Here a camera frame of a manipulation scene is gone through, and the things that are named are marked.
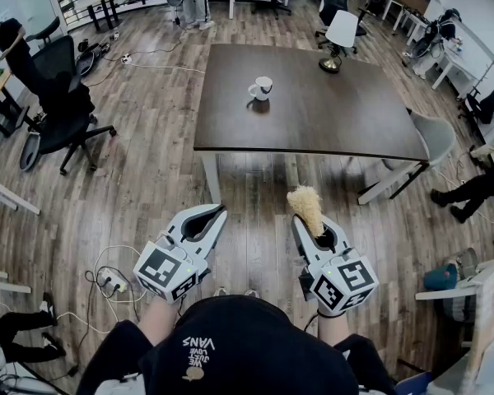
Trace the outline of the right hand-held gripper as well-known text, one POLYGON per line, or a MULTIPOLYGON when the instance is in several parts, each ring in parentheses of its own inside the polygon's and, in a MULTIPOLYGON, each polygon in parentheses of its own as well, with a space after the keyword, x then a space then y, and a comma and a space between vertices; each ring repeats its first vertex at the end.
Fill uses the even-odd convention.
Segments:
POLYGON ((336 318, 366 301, 379 280, 368 257, 349 249, 342 227, 326 216, 322 223, 321 247, 298 215, 292 217, 291 230, 299 254, 309 265, 299 276, 305 300, 316 299, 321 316, 336 318), (340 255, 322 260, 325 250, 340 255))

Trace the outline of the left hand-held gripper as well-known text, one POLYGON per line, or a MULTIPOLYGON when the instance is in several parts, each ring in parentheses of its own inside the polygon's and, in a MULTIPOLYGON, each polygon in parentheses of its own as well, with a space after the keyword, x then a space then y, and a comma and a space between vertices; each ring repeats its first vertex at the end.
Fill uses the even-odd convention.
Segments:
POLYGON ((178 212, 155 242, 142 251, 133 273, 146 290, 173 304, 210 272, 207 256, 226 223, 222 204, 203 204, 178 212))

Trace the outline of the white mug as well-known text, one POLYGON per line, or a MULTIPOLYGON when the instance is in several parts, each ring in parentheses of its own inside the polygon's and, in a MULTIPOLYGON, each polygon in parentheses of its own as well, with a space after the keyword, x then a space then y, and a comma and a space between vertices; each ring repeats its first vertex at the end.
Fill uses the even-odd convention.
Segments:
POLYGON ((269 77, 262 76, 256 78, 254 84, 249 87, 248 92, 252 98, 258 101, 265 101, 268 99, 272 88, 273 80, 269 77))

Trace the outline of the person's right forearm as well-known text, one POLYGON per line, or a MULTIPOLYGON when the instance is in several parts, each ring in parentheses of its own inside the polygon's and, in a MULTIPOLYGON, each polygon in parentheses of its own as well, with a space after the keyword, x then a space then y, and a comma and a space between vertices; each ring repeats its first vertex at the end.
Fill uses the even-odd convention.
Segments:
POLYGON ((346 314, 331 317, 318 313, 317 318, 318 338, 326 344, 336 346, 351 335, 346 314))

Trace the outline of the person's left forearm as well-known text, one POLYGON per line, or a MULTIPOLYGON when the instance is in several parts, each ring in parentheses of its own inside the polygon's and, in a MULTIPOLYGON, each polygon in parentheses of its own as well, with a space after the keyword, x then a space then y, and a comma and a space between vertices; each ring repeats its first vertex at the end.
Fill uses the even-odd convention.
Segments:
POLYGON ((137 324, 139 330, 152 346, 157 346, 171 334, 180 307, 181 300, 169 304, 159 296, 152 299, 137 324))

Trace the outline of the white table leg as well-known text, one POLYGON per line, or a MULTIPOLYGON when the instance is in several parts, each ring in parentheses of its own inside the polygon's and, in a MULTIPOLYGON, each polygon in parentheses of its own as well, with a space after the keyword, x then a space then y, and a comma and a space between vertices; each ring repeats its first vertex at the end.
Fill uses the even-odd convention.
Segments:
POLYGON ((217 173, 217 155, 210 151, 200 151, 203 162, 207 186, 211 194, 212 202, 221 204, 221 190, 217 173))
POLYGON ((396 169, 388 172, 388 174, 378 183, 374 184, 370 189, 366 190, 358 199, 359 205, 366 205, 368 202, 376 198, 383 191, 397 183, 402 177, 409 173, 415 172, 417 167, 427 167, 427 163, 403 161, 396 169))

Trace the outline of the teal bag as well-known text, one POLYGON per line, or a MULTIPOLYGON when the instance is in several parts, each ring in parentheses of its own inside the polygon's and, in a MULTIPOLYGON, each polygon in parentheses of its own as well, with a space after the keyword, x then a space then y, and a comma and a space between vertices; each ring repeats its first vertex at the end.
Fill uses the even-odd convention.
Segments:
POLYGON ((430 291, 453 290, 457 282, 458 270, 454 263, 429 271, 423 277, 423 286, 430 291))

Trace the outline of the grey shell chair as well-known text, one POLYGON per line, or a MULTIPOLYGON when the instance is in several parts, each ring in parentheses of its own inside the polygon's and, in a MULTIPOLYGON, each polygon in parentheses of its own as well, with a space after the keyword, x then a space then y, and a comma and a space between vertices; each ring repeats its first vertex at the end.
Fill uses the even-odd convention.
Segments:
POLYGON ((445 119, 427 117, 412 110, 408 113, 428 155, 426 165, 414 165, 408 171, 409 175, 414 175, 420 169, 426 170, 440 164, 454 148, 456 134, 452 125, 445 119))

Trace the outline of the person's black shirt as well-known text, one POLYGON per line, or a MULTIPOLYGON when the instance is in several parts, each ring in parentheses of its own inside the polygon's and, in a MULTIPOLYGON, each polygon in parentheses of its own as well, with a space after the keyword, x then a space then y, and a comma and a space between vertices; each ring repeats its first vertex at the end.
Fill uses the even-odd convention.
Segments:
MULTIPOLYGON (((118 326, 87 366, 77 395, 146 395, 140 360, 154 347, 136 325, 118 326)), ((358 395, 395 395, 394 385, 368 341, 361 340, 349 349, 335 349, 344 355, 355 374, 358 395)))

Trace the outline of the white shelf desk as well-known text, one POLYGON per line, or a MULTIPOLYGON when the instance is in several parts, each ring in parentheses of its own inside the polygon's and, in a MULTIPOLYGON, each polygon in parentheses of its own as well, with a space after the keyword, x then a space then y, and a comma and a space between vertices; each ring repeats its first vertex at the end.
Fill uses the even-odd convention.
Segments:
POLYGON ((471 296, 476 301, 473 340, 460 360, 429 383, 427 395, 494 395, 494 259, 452 290, 425 291, 416 300, 471 296))

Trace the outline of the black instrument case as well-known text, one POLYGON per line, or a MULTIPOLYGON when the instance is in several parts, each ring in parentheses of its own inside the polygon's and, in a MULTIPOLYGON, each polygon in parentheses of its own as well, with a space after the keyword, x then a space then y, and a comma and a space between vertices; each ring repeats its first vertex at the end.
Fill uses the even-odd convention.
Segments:
POLYGON ((100 45, 97 43, 89 44, 88 39, 84 39, 78 44, 77 50, 79 55, 76 61, 76 70, 81 77, 85 77, 90 73, 96 64, 96 60, 100 57, 100 45))

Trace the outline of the table lamp with white shade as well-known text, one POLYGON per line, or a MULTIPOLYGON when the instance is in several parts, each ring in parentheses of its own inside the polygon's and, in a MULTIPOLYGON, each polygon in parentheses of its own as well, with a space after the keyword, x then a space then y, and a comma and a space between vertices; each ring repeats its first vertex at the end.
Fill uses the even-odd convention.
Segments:
POLYGON ((319 60, 319 67, 328 73, 338 73, 342 64, 342 49, 352 48, 357 33, 357 17, 350 12, 338 10, 327 29, 325 37, 331 44, 330 56, 319 60))

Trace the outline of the black mesh office chair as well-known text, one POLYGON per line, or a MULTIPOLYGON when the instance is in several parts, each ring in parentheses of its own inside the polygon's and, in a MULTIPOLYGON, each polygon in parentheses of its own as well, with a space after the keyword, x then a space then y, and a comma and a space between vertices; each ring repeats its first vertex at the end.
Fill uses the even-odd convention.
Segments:
POLYGON ((16 121, 16 128, 27 123, 38 136, 38 149, 31 159, 66 147, 68 153, 59 167, 59 173, 65 175, 67 163, 76 149, 81 148, 88 159, 89 169, 97 170, 86 141, 106 132, 113 137, 117 131, 112 125, 89 129, 98 119, 93 114, 95 106, 91 102, 89 88, 82 83, 82 77, 77 72, 73 38, 64 35, 46 44, 32 58, 41 75, 37 84, 41 86, 39 103, 44 118, 36 122, 27 116, 28 109, 24 108, 16 121))

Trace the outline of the white table with black legs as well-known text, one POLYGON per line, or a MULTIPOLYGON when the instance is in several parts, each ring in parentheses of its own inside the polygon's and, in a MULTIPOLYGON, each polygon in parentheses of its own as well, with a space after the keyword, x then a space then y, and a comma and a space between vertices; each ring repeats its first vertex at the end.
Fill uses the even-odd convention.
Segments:
POLYGON ((113 30, 120 24, 114 0, 77 0, 73 4, 77 12, 84 9, 87 10, 97 32, 102 31, 95 11, 95 6, 98 4, 101 6, 101 11, 104 14, 105 23, 109 30, 113 30))

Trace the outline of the black swivel office chair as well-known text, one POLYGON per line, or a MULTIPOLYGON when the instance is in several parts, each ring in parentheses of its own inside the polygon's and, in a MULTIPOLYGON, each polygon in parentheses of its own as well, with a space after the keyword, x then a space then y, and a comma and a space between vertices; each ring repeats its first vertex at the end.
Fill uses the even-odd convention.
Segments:
MULTIPOLYGON (((349 12, 348 11, 348 1, 349 0, 321 0, 321 8, 319 11, 319 17, 320 17, 320 20, 322 21, 322 23, 324 24, 324 26, 327 27, 327 29, 330 26, 330 24, 334 18, 335 13, 338 10, 343 10, 343 11, 349 12)), ((367 13, 367 11, 366 11, 366 9, 364 9, 362 7, 360 7, 359 10, 360 10, 360 14, 359 14, 359 16, 357 16, 358 21, 357 21, 356 37, 361 37, 361 36, 364 36, 367 34, 367 32, 361 27, 361 21, 362 21, 364 15, 367 13)), ((318 30, 315 32, 316 38, 319 38, 321 35, 324 37, 323 40, 321 40, 317 43, 318 49, 322 49, 325 46, 329 46, 331 48, 331 44, 329 43, 329 41, 325 37, 326 32, 327 32, 327 30, 318 30)), ((354 54, 358 53, 355 42, 354 42, 354 45, 351 49, 352 49, 354 54)), ((342 52, 345 55, 347 55, 346 49, 342 49, 342 52)))

